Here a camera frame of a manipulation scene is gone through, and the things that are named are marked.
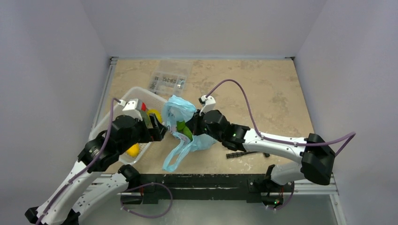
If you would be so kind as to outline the blue plastic bag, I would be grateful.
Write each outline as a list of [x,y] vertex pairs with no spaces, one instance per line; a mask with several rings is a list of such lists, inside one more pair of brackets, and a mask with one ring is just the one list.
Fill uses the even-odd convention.
[[192,135],[193,140],[190,141],[185,135],[177,132],[176,122],[188,122],[197,111],[195,105],[191,102],[172,95],[164,104],[161,117],[164,126],[180,143],[166,156],[162,169],[169,173],[174,172],[182,160],[190,152],[198,150],[207,150],[216,143],[216,140],[206,134]]

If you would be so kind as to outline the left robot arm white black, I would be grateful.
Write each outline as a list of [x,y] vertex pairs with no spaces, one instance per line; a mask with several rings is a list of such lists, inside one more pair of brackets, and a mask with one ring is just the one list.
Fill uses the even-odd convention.
[[85,192],[131,146],[163,139],[166,127],[154,114],[149,118],[149,126],[129,115],[111,118],[108,128],[86,143],[55,193],[42,205],[27,209],[27,220],[35,225],[78,225],[112,195],[136,191],[140,173],[131,165],[123,165],[104,184]]

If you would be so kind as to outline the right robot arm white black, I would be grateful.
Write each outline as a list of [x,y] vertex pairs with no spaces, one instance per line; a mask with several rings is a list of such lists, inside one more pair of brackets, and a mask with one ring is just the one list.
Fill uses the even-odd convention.
[[329,185],[335,152],[316,134],[290,138],[257,133],[254,128],[230,123],[218,110],[197,111],[186,122],[193,135],[205,135],[232,151],[261,152],[289,159],[284,165],[268,167],[263,184],[270,191],[290,181],[307,179]]

